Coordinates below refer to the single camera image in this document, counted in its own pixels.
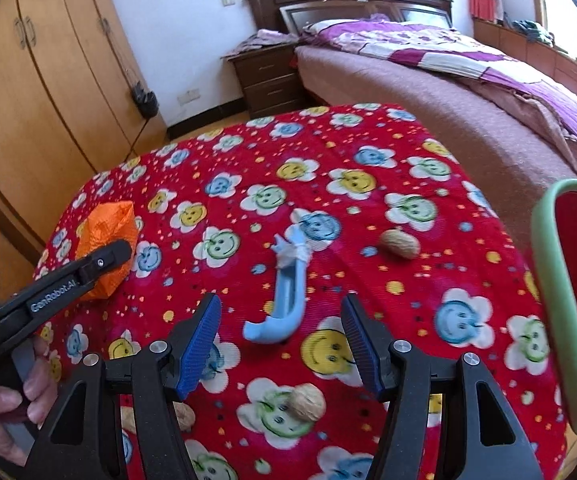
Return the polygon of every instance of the human hand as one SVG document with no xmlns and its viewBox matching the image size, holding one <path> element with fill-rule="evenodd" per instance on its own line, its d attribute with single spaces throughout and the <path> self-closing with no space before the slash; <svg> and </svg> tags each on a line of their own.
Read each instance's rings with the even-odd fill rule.
<svg viewBox="0 0 577 480">
<path fill-rule="evenodd" d="M 57 399 L 57 383 L 52 379 L 50 367 L 44 355 L 47 344 L 43 339 L 33 339 L 37 356 L 35 364 L 24 382 L 24 395 L 30 400 L 26 410 L 28 419 L 41 425 Z M 22 403 L 22 395 L 15 390 L 0 386 L 0 414 L 12 412 Z M 0 421 L 0 456 L 19 466 L 26 464 L 27 455 L 14 443 Z"/>
</svg>

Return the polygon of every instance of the orange object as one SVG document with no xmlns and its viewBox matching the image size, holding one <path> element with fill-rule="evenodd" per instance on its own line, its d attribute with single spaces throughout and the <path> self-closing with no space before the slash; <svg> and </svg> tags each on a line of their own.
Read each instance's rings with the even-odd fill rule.
<svg viewBox="0 0 577 480">
<path fill-rule="evenodd" d="M 82 236 L 75 253 L 82 258 L 115 240 L 126 240 L 133 252 L 137 246 L 139 231 L 135 225 L 133 202 L 108 202 L 97 206 L 84 220 Z M 119 269 L 104 274 L 90 290 L 82 296 L 83 300 L 106 300 L 128 275 L 133 258 Z"/>
</svg>

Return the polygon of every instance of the wardrobe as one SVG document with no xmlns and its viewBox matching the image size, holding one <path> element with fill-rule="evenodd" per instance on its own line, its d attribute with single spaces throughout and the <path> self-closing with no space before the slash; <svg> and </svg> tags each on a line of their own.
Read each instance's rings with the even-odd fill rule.
<svg viewBox="0 0 577 480">
<path fill-rule="evenodd" d="M 161 147 L 111 0 L 0 0 L 0 298 L 30 280 L 94 174 Z"/>
</svg>

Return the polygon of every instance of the wooden headboard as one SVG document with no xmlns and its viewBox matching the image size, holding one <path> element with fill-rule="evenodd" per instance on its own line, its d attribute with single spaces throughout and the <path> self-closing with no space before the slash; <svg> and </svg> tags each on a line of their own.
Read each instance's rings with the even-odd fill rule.
<svg viewBox="0 0 577 480">
<path fill-rule="evenodd" d="M 453 0 L 247 0 L 258 28 L 299 32 L 306 22 L 332 18 L 367 18 L 372 12 L 393 21 L 415 20 L 419 13 L 441 16 L 451 24 Z"/>
</svg>

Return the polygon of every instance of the red tablecloth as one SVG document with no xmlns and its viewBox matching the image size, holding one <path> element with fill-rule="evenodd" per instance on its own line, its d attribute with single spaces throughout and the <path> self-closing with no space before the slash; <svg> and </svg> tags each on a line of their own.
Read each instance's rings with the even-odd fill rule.
<svg viewBox="0 0 577 480">
<path fill-rule="evenodd" d="M 477 352 L 545 477 L 558 471 L 565 420 L 531 274 L 480 191 L 411 114 L 377 104 L 310 108 L 137 157 L 81 189 L 38 274 L 74 257 L 78 227 L 96 205 L 119 200 L 134 202 L 141 228 L 129 278 L 110 300 L 69 308 L 42 333 L 63 378 L 87 352 L 119 357 L 166 338 L 203 293 L 217 292 L 219 336 L 187 401 L 197 422 L 184 438 L 198 478 L 365 477 L 386 412 L 361 387 L 342 334 L 350 290 L 429 354 Z M 242 326 L 270 312 L 270 245 L 293 224 L 313 249 L 307 312 L 286 343 L 255 345 Z M 380 234 L 396 227 L 420 241 L 417 259 L 378 248 Z M 325 395 L 315 424 L 283 411 L 286 392 L 301 383 Z M 435 470 L 441 399 L 429 405 L 423 479 Z M 136 437 L 126 433 L 125 444 L 138 479 Z"/>
</svg>

